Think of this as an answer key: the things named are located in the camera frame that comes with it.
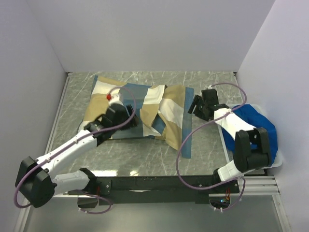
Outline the blue beige patchwork pillowcase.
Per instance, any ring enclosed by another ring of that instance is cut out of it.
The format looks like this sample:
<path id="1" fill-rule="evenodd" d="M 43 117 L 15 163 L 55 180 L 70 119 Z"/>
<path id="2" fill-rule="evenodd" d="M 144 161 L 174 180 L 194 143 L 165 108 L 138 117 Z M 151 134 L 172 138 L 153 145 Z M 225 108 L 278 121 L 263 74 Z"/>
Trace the blue beige patchwork pillowcase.
<path id="1" fill-rule="evenodd" d="M 88 107 L 79 126 L 105 113 L 107 94 L 119 93 L 125 105 L 136 107 L 137 127 L 118 131 L 112 139 L 155 138 L 165 141 L 184 158 L 191 158 L 192 115 L 188 113 L 194 99 L 194 89 L 183 85 L 138 85 L 95 76 Z"/>

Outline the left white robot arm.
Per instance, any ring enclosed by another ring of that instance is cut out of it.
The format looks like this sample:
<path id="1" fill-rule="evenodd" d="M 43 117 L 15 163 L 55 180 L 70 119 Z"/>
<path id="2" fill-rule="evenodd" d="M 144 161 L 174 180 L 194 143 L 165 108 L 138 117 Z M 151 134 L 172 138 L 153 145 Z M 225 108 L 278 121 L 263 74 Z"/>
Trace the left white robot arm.
<path id="1" fill-rule="evenodd" d="M 62 146 L 36 159 L 27 157 L 22 160 L 15 182 L 16 193 L 21 193 L 35 208 L 66 191 L 93 193 L 98 185 L 97 177 L 87 168 L 62 175 L 59 172 L 80 155 L 109 140 L 117 131 L 136 127 L 138 117 L 135 111 L 131 105 L 113 103 L 106 113 L 89 122 Z"/>

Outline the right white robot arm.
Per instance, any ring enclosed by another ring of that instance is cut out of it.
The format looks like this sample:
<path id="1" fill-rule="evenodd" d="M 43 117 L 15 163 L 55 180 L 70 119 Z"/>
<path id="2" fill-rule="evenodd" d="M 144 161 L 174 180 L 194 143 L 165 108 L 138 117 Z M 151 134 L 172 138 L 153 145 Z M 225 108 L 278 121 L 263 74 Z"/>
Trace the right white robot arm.
<path id="1" fill-rule="evenodd" d="M 232 160 L 213 173 L 212 188 L 218 193 L 229 187 L 229 179 L 272 166 L 278 151 L 277 130 L 250 104 L 229 107 L 220 104 L 215 89 L 195 95 L 188 110 L 205 121 L 214 121 L 223 131 Z"/>

